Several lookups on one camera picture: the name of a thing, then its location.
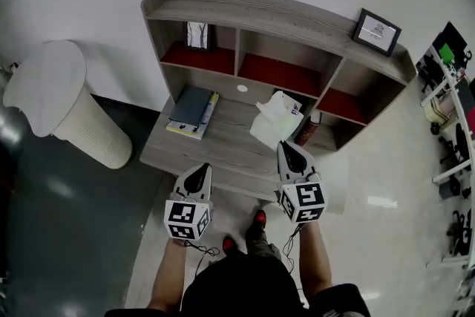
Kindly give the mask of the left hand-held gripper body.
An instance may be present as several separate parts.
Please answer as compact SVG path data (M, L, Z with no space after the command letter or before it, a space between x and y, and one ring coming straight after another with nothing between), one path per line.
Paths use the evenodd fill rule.
M163 223L171 238L198 241L212 221L212 202L208 197L171 194L166 200Z

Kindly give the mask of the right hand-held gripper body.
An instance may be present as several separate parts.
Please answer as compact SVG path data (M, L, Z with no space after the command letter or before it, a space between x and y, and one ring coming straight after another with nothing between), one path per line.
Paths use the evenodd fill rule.
M309 223L320 218L327 208L327 196L319 177L279 184L279 204L292 223Z

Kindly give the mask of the white tissues pack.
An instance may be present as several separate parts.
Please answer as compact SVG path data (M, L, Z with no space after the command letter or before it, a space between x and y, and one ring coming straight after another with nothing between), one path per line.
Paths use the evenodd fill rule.
M259 114L254 119L250 134L273 151L280 141L287 140L300 125L304 115L301 103L286 95L275 92L267 103L256 103Z

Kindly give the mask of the grey wooden desk shelf unit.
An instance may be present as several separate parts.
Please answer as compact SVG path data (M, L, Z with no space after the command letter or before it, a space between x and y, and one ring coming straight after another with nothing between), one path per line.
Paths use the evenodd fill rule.
M305 120L321 114L308 149L345 147L416 75L401 45L384 56L352 40L354 21L298 1L143 0L141 8L168 99L187 85L248 105L283 91ZM212 26L209 51L186 47L186 22Z

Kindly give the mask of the person's left forearm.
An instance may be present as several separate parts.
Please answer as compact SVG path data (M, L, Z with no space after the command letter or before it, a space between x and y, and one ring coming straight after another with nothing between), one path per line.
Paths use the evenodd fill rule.
M186 274L186 250L182 241L168 240L148 308L161 310L169 316L180 310Z

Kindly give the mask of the person's right forearm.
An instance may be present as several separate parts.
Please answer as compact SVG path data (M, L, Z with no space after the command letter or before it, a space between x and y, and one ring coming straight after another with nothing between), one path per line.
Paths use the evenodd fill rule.
M299 274L308 300L333 285L330 260L316 220L299 231Z

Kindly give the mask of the long white office desk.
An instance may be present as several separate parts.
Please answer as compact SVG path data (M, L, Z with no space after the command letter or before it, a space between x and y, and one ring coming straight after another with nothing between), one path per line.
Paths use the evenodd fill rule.
M468 144L469 153L469 158L467 160L463 161L460 164L457 164L452 169L449 169L433 177L432 182L434 184L443 183L448 180L452 174L457 174L459 171L463 171L468 166L470 166L470 185L471 190L475 191L475 142L472 139L472 129L469 126L468 122L468 116L470 115L470 113L468 112L468 108L464 107L464 102L460 97L459 91L462 88L462 84L466 82L465 77L457 77L451 69L448 69L447 65L442 61L442 58L439 56L434 46L431 45L428 51L433 56L434 61L442 69L444 73L444 79L420 102L420 105L424 108L427 104L430 104L430 101L434 99L436 95L445 88L445 86L448 86L448 93L451 96L451 99L453 100L453 105L456 110L456 114L459 118L459 123L461 124L466 143ZM449 256L443 255L439 262L428 262L427 267L434 264L440 267L461 266L466 267L466 269L468 270L475 269L475 214L471 220L471 228L471 241L468 254L449 254Z

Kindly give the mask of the green plastic block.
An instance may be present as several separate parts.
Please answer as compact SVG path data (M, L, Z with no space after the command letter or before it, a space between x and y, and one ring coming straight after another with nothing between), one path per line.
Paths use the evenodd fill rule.
M449 65L454 61L454 53L447 43L444 43L439 49L439 56L444 65Z

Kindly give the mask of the thick red book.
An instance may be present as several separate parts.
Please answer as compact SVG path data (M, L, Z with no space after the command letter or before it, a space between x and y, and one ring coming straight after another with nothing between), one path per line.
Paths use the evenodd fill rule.
M294 143L298 146L304 146L305 143L309 140L309 138L313 135L316 129L319 127L320 122L313 121L311 117L309 117L306 122L304 123L303 127L297 133Z

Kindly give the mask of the person's right trouser leg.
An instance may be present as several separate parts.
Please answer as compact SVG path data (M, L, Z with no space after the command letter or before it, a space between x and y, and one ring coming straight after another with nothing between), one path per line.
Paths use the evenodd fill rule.
M245 234L246 250L248 255L275 258L281 260L279 249L267 240L265 227L261 223L253 223Z

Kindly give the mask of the stack of books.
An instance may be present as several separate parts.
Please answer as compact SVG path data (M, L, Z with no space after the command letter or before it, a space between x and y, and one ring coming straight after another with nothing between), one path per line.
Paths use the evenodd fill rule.
M202 140L218 100L219 94L214 92L208 102L205 111L203 112L198 127L193 127L185 123L169 120L166 124L166 129L168 131L181 134L186 137L191 137L196 140Z

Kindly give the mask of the grey notebook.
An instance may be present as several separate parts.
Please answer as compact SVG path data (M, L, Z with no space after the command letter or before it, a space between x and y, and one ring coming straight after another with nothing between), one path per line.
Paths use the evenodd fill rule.
M187 85L169 116L170 120L198 127L213 92Z

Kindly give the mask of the person's black shirt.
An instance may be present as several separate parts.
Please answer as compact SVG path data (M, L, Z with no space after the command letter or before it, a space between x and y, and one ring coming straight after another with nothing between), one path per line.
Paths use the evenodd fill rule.
M187 287L180 311L109 310L104 317L371 317L359 289L339 284L310 297L308 307L284 264L237 253L204 269Z

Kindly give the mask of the dark grey trash bin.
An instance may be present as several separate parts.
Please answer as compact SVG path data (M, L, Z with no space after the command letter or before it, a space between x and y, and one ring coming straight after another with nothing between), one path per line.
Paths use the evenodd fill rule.
M454 175L451 175L446 182L439 186L439 196L443 200L458 197L460 196L460 192L461 183Z

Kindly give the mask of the pale storage box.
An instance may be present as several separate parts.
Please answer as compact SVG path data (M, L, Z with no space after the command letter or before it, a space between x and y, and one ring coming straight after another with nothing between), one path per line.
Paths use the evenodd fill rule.
M442 98L434 97L424 106L425 117L430 122L436 122L440 125L448 122L455 112L455 106L450 95Z

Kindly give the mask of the black office chair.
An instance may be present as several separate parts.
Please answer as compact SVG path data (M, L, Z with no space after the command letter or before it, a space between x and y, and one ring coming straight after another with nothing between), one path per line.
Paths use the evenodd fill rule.
M449 253L452 256L468 255L471 245L471 210L466 215L454 211L452 223L446 235L451 239Z
M422 93L426 91L427 87L430 87L433 91L444 79L444 74L439 64L435 62L432 56L427 54L418 61L416 69L418 77L424 84Z
M449 161L451 166L454 167L470 158L465 132L460 123L456 124L456 144L447 141L444 137L440 137L439 142L447 151L447 155L439 160L440 164Z

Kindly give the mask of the black computer monitor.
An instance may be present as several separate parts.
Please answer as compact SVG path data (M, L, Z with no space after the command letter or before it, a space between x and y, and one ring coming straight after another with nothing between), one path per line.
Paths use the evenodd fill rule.
M444 45L451 49L456 59L461 59L465 56L467 42L451 22L446 24L443 31L433 41L433 46L437 53Z

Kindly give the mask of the black frame with tree picture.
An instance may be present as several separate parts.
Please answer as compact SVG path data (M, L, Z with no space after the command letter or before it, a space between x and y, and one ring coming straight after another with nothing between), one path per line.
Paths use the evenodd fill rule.
M209 51L212 43L212 26L203 22L186 22L185 45L199 51Z

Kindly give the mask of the black frame with line drawing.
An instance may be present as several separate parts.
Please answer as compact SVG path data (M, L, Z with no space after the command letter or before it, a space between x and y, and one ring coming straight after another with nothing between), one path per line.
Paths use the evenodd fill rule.
M361 9L352 40L369 47L384 56L390 56L402 29L388 20Z

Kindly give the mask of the white ribbed pedestal table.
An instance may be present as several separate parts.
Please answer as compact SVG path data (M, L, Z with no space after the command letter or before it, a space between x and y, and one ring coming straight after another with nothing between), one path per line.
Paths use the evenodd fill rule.
M3 103L18 108L37 137L53 135L104 166L121 169L131 159L131 139L92 97L86 74L77 44L45 43L17 67Z

